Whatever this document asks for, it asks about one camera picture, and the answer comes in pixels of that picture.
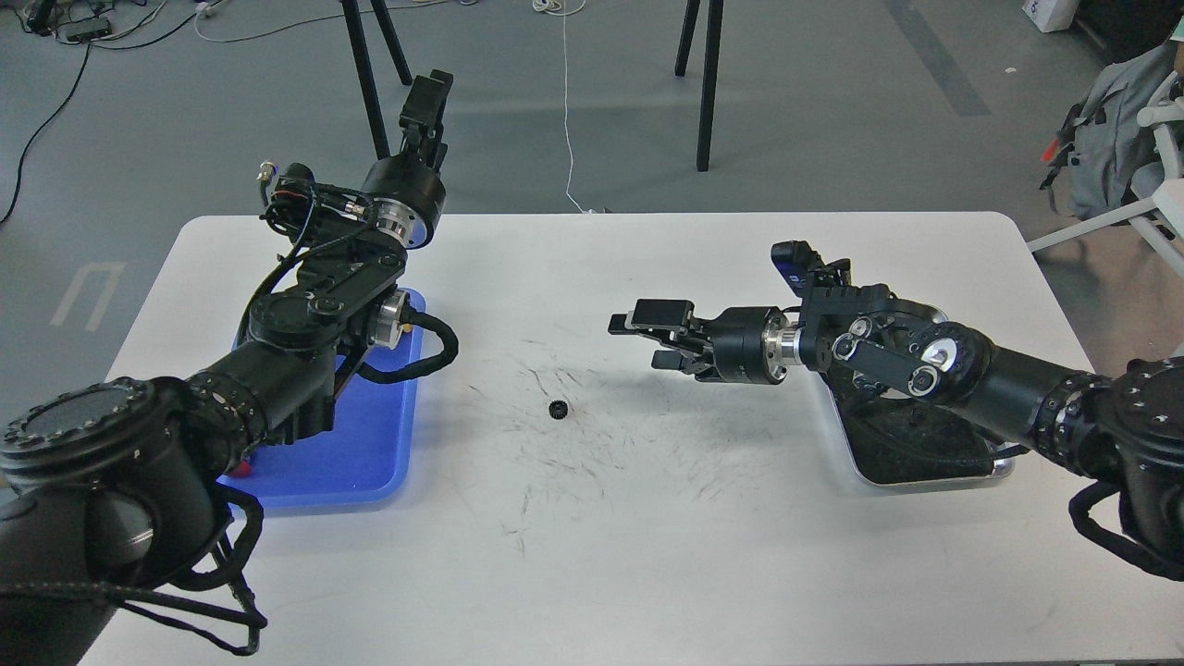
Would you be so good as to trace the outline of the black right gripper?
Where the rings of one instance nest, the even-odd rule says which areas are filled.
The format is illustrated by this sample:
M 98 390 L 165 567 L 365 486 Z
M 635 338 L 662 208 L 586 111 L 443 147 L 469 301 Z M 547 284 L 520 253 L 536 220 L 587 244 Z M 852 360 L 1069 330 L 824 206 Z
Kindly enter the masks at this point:
M 656 350 L 651 367 L 699 382 L 781 384 L 796 365 L 796 322 L 774 306 L 732 307 L 714 319 L 694 316 L 689 300 L 638 300 L 610 316 L 610 337 L 643 337 L 663 345 L 704 345 L 702 353 Z

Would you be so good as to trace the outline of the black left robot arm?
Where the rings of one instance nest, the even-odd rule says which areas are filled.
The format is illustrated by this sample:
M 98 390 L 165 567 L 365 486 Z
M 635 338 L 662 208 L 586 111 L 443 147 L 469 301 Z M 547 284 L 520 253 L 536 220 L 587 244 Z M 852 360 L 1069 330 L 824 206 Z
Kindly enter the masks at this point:
M 116 611 L 258 652 L 268 617 L 244 569 L 256 497 L 224 475 L 268 444 L 334 425 L 353 376 L 380 385 L 452 364 L 453 329 L 408 303 L 407 252 L 433 241 L 451 73 L 418 76 L 401 151 L 360 188 L 292 164 L 263 219 L 290 241 L 244 312 L 233 350 L 189 376 L 76 389 L 4 431 L 4 664 L 76 665 Z

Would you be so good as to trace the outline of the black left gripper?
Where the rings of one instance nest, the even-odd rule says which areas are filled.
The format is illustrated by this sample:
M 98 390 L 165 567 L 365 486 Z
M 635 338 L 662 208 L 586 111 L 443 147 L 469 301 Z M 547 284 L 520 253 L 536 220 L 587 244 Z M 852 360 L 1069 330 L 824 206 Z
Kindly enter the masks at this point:
M 448 201 L 437 169 L 448 156 L 448 145 L 440 139 L 453 81 L 453 75 L 443 70 L 414 77 L 399 114 L 401 154 L 373 164 L 361 186 L 372 203 L 377 228 L 406 249 L 423 248 L 435 239 Z

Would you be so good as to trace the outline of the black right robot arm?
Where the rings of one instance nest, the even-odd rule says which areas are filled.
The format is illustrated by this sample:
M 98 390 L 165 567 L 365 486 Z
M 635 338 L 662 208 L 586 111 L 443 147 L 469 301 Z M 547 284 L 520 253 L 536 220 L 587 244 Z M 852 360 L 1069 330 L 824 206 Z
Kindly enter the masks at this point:
M 955 414 L 1090 479 L 1068 505 L 1079 534 L 1180 581 L 1180 357 L 1090 374 L 1002 347 L 888 286 L 856 287 L 849 261 L 828 263 L 807 241 L 774 244 L 771 260 L 799 300 L 794 319 L 776 306 L 701 319 L 690 301 L 641 299 L 606 328 L 659 344 L 651 365 L 697 382 L 777 385 L 794 365 L 845 369 L 860 401 L 893 391 Z

